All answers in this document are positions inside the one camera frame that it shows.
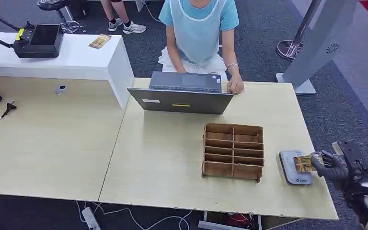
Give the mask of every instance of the yellow tape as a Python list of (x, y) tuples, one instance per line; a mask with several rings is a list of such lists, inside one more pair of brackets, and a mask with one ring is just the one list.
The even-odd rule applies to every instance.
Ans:
[(23, 31), (24, 31), (24, 29), (23, 29), (23, 28), (20, 28), (20, 30), (19, 30), (19, 32), (18, 32), (18, 34), (16, 35), (15, 40), (20, 40), (20, 36), (22, 36)]
[(191, 107), (189, 104), (172, 104), (172, 106), (178, 106), (178, 107)]

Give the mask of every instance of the cardboard divider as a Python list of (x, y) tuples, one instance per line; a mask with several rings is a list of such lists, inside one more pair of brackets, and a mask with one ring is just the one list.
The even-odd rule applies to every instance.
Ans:
[(260, 181), (264, 166), (262, 127), (209, 123), (204, 130), (203, 176)]
[(256, 142), (237, 142), (233, 143), (233, 147), (235, 149), (247, 149), (247, 150), (262, 150), (263, 151), (263, 143)]
[(205, 134), (205, 138), (207, 139), (217, 139), (217, 140), (233, 140), (232, 133), (213, 133), (213, 132), (207, 132)]
[(205, 146), (205, 154), (217, 154), (217, 155), (227, 155), (227, 156), (233, 156), (233, 150), (227, 149), (227, 148), (220, 148), (220, 147), (211, 147), (211, 146)]
[(233, 174), (233, 164), (205, 161), (203, 166), (205, 175), (231, 177)]
[(222, 163), (233, 163), (233, 157), (227, 155), (217, 155), (217, 154), (205, 154), (206, 161), (215, 161), (215, 162), (222, 162)]
[(234, 164), (249, 164), (249, 165), (256, 165), (256, 166), (264, 166), (265, 161), (263, 158), (256, 158), (256, 157), (234, 157), (233, 163)]
[(235, 134), (234, 135), (234, 141), (239, 142), (257, 142), (261, 143), (261, 138), (259, 135), (241, 135), (241, 134)]
[(209, 123), (205, 127), (205, 131), (207, 133), (210, 132), (210, 133), (229, 133), (229, 134), (232, 134), (233, 133), (233, 127), (223, 126), (222, 124)]
[(233, 142), (230, 140), (205, 139), (205, 146), (231, 149), (233, 147)]
[(264, 157), (263, 150), (254, 149), (233, 149), (233, 155), (235, 157)]
[(233, 173), (236, 178), (254, 179), (259, 182), (262, 176), (262, 168), (263, 166), (235, 164)]

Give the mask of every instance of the sneaker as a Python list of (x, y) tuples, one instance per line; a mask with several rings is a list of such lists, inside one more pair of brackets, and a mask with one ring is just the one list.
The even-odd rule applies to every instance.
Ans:
[(120, 26), (122, 23), (122, 19), (116, 18), (115, 24), (113, 24), (112, 22), (108, 22), (108, 30), (111, 32), (115, 32), (118, 26)]
[(130, 27), (123, 25), (123, 32), (127, 35), (131, 33), (140, 34), (145, 32), (145, 30), (146, 27), (144, 25), (134, 24), (132, 21), (130, 21)]

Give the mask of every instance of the person's hand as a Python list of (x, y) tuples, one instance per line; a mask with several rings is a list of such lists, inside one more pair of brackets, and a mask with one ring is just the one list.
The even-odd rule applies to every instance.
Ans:
[(240, 75), (232, 75), (232, 78), (228, 82), (228, 93), (239, 94), (243, 91), (244, 85)]

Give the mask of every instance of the bracelet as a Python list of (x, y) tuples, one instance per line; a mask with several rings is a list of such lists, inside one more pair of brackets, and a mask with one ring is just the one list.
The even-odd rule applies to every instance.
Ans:
[(229, 64), (226, 68), (227, 68), (227, 69), (229, 69), (229, 66), (237, 66), (237, 67), (238, 67), (238, 69), (239, 69), (239, 66), (238, 66), (238, 64), (236, 64), (236, 63), (231, 63), (231, 64)]

